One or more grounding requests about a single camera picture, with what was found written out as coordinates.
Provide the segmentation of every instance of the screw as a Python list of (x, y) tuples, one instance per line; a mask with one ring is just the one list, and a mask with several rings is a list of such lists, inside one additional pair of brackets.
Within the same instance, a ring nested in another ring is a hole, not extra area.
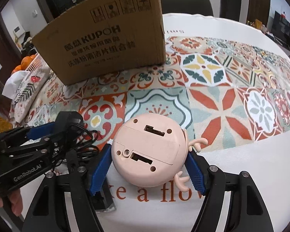
[(249, 177), (249, 173), (246, 172), (246, 171), (243, 171), (243, 172), (242, 172), (242, 176), (244, 176), (244, 177)]
[(216, 166), (210, 166), (209, 170), (211, 170), (212, 172), (217, 172), (218, 171), (218, 167)]
[(54, 173), (53, 172), (48, 172), (47, 174), (46, 174), (46, 178), (51, 178), (51, 177), (53, 177), (54, 176)]
[(86, 170), (85, 166), (81, 166), (77, 169), (77, 171), (79, 171), (80, 173), (84, 172)]

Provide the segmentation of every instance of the strawberry print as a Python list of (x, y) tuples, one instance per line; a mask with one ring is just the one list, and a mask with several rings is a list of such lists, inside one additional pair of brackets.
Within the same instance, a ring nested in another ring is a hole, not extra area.
[(31, 82), (36, 83), (36, 82), (39, 82), (41, 78), (39, 76), (32, 76), (30, 79), (31, 79)]

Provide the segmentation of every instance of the white plastic basket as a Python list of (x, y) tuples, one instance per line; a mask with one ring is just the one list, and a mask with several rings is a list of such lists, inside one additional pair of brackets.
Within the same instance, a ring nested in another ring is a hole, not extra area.
[(45, 65), (47, 65), (47, 63), (44, 61), (44, 59), (41, 57), (41, 55), (38, 54), (38, 55), (36, 55), (34, 60), (31, 62), (31, 64), (29, 64), (29, 66), (25, 70), (26, 71), (34, 71), (34, 70), (38, 69), (39, 67), (42, 67)]

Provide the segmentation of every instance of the shipping symbol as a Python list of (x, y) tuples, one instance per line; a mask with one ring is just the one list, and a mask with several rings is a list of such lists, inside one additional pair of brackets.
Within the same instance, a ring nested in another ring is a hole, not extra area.
[(104, 4), (108, 18), (119, 16), (119, 10), (116, 1)]
[(91, 9), (90, 13), (95, 23), (105, 20), (101, 6)]
[(150, 5), (150, 0), (136, 0), (138, 2), (138, 10), (150, 10), (152, 7)]
[(119, 0), (119, 1), (123, 14), (135, 12), (133, 0)]

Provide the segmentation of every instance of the table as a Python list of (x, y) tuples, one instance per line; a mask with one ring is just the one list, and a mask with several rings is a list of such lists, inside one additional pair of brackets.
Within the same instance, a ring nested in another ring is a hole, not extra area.
[[(164, 66), (114, 72), (70, 87), (53, 76), (24, 124), (44, 124), (61, 110), (78, 110), (88, 128), (101, 132), (102, 146), (136, 114), (171, 117), (190, 138), (208, 138), (201, 153), (209, 164), (251, 174), (274, 231), (282, 231), (290, 221), (290, 60), (260, 31), (238, 22), (185, 14), (163, 20)], [(105, 231), (190, 231), (204, 200), (191, 183), (191, 193), (180, 193), (172, 182), (138, 188), (113, 165), (107, 177), (117, 210), (98, 214)], [(21, 188), (23, 216), (42, 179)], [(226, 193), (217, 231), (224, 229), (229, 198)], [(78, 231), (68, 195), (66, 201), (71, 229)]]

